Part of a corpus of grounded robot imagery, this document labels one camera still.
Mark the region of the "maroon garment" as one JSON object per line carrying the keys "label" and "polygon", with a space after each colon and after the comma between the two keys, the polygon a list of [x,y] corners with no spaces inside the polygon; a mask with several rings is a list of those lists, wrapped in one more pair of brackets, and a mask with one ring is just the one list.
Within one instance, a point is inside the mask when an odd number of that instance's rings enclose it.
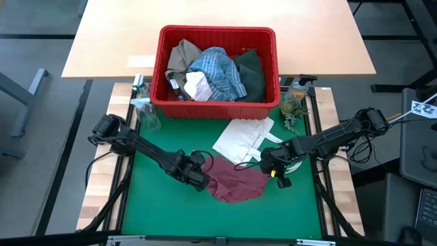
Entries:
{"label": "maroon garment", "polygon": [[209,176],[207,190],[210,195],[230,204],[261,197],[269,181],[269,177],[258,169],[236,171],[234,164],[222,156],[207,157],[202,170]]}

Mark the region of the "black table base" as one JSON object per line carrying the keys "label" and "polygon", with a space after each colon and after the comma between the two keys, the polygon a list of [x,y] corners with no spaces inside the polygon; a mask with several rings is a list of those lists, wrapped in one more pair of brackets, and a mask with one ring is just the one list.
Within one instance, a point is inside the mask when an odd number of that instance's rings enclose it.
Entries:
{"label": "black table base", "polygon": [[423,48],[425,49],[431,63],[432,69],[426,72],[424,75],[419,77],[417,80],[413,81],[408,85],[385,85],[385,84],[372,84],[371,90],[372,92],[381,92],[381,93],[400,93],[405,88],[410,89],[429,89],[433,80],[437,79],[437,56],[434,55],[434,52],[429,44],[428,39],[425,37],[422,32],[412,10],[407,4],[406,0],[371,0],[371,2],[375,3],[396,3],[400,4],[408,17],[410,24],[412,25],[415,34],[413,36],[362,36],[365,41],[419,41]]}

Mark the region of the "amber spray bottle black trigger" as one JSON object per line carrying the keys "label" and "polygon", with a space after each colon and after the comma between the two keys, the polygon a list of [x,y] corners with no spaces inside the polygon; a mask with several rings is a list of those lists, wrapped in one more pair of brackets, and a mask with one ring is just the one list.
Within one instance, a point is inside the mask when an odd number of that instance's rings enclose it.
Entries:
{"label": "amber spray bottle black trigger", "polygon": [[298,99],[302,100],[309,88],[313,85],[314,81],[317,81],[318,77],[310,74],[300,74],[297,82],[292,82],[288,87],[284,99]]}

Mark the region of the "dark green garment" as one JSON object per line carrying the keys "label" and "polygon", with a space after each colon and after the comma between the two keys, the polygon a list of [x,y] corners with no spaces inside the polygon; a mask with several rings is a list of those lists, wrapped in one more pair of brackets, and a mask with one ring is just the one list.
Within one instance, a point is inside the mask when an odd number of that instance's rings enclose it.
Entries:
{"label": "dark green garment", "polygon": [[247,95],[238,101],[246,103],[262,103],[266,94],[264,69],[255,49],[237,56],[234,63],[240,75],[240,81]]}

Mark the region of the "light wooden table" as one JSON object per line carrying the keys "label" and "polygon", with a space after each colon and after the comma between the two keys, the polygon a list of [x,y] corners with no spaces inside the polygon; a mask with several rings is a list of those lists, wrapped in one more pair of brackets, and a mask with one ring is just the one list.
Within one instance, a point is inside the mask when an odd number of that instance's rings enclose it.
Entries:
{"label": "light wooden table", "polygon": [[166,25],[271,28],[287,77],[376,72],[347,0],[88,0],[62,75],[150,76],[152,68],[128,68],[127,59],[155,55]]}

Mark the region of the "grey metal table leg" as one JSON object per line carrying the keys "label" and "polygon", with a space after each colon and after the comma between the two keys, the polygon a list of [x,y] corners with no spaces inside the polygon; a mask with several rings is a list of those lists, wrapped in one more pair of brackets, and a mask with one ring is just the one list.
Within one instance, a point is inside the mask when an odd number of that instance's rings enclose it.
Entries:
{"label": "grey metal table leg", "polygon": [[26,89],[0,72],[0,91],[6,93],[8,96],[17,100],[22,105],[18,111],[18,115],[11,132],[12,137],[19,138],[25,134],[25,127],[33,107],[34,98],[38,93],[41,82],[48,75],[48,70],[40,68],[33,78],[31,85]]}

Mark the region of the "black keyboard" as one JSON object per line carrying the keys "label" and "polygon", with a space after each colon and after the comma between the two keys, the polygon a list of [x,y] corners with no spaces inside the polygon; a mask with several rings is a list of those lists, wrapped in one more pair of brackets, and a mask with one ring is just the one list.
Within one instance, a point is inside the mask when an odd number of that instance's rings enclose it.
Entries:
{"label": "black keyboard", "polygon": [[437,245],[437,191],[421,190],[414,227],[425,240]]}

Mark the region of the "khaki trousers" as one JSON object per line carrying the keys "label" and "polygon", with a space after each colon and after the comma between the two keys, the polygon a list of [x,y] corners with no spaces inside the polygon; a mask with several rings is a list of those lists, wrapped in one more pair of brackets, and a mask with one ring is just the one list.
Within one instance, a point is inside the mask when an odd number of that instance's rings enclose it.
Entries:
{"label": "khaki trousers", "polygon": [[184,100],[191,100],[185,92],[184,86],[187,82],[186,73],[188,67],[201,55],[202,51],[193,43],[183,39],[172,48],[165,77],[170,86],[178,85]]}

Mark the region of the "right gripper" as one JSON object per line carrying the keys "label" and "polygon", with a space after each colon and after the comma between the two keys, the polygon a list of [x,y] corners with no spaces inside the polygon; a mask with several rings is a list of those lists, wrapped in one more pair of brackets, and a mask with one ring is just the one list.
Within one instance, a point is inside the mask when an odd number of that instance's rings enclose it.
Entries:
{"label": "right gripper", "polygon": [[285,177],[287,168],[297,164],[296,159],[290,157],[289,152],[284,148],[264,148],[261,151],[259,166],[264,174],[277,179],[277,186],[280,189],[289,188],[292,183]]}

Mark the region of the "cream canvas tote bag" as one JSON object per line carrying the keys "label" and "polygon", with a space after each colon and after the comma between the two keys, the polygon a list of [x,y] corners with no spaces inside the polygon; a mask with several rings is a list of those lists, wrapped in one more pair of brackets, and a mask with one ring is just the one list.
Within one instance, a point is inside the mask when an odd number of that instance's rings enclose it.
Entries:
{"label": "cream canvas tote bag", "polygon": [[246,162],[251,159],[261,161],[261,152],[258,148],[263,140],[267,139],[279,144],[282,139],[270,133],[274,120],[269,117],[263,120],[232,120],[221,133],[212,149],[231,161],[234,165]]}

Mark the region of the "blue striped shirt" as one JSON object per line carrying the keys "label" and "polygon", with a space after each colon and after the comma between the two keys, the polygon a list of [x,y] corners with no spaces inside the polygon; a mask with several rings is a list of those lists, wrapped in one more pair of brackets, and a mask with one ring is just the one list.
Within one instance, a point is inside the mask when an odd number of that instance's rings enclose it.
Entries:
{"label": "blue striped shirt", "polygon": [[235,101],[247,96],[235,62],[222,47],[204,50],[187,71],[204,73],[212,90],[209,101]]}

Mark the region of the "white garment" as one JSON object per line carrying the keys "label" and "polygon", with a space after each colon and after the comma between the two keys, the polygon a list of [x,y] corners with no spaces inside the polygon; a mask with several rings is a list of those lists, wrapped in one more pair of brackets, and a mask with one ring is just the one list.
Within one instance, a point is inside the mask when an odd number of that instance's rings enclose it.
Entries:
{"label": "white garment", "polygon": [[212,96],[212,90],[203,72],[188,72],[184,91],[194,101],[208,101]]}

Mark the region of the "black computer mouse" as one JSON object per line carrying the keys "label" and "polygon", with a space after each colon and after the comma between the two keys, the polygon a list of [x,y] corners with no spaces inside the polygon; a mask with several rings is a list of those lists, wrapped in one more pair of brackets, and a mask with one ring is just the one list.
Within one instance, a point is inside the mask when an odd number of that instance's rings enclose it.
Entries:
{"label": "black computer mouse", "polygon": [[401,229],[397,242],[422,246],[423,237],[416,229],[407,226]]}

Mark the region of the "dark grey desk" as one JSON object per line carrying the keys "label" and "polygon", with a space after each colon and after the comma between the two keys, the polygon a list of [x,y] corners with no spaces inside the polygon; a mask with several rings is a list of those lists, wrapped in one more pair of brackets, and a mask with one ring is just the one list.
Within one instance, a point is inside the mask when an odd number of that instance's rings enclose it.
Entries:
{"label": "dark grey desk", "polygon": [[[437,119],[412,113],[412,101],[421,102],[417,92],[402,92],[400,173],[402,176],[437,189]],[[426,104],[437,106],[437,102]]]}

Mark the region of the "white paper sheet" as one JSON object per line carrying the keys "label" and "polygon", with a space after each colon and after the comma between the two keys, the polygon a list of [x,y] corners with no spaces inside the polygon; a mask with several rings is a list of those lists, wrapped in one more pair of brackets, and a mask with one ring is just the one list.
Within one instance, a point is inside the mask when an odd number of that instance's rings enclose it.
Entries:
{"label": "white paper sheet", "polygon": [[155,66],[155,55],[131,55],[127,59],[128,68],[153,68]]}

